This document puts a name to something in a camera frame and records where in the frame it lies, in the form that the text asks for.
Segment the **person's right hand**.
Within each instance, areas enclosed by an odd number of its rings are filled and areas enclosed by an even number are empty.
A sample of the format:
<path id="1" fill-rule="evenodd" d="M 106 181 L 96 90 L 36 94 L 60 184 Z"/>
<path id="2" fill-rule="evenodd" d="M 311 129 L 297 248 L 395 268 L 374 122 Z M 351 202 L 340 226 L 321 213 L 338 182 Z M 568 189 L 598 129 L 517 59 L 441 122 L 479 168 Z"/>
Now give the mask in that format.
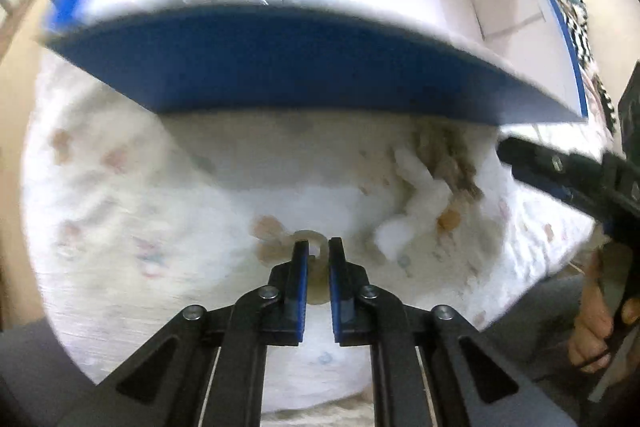
<path id="1" fill-rule="evenodd" d="M 598 284 L 601 272 L 600 248 L 591 256 L 585 272 L 582 297 L 574 329 L 567 343 L 567 354 L 570 364 L 580 367 L 588 374 L 606 369 L 611 363 L 611 355 L 604 355 L 606 342 L 613 332 L 613 317 L 605 306 L 603 294 Z M 622 317 L 625 323 L 634 324 L 639 320 L 639 298 L 629 299 L 623 307 Z M 630 349 L 625 362 L 615 369 L 612 383 L 617 384 L 629 377 L 639 366 L 639 337 Z"/>

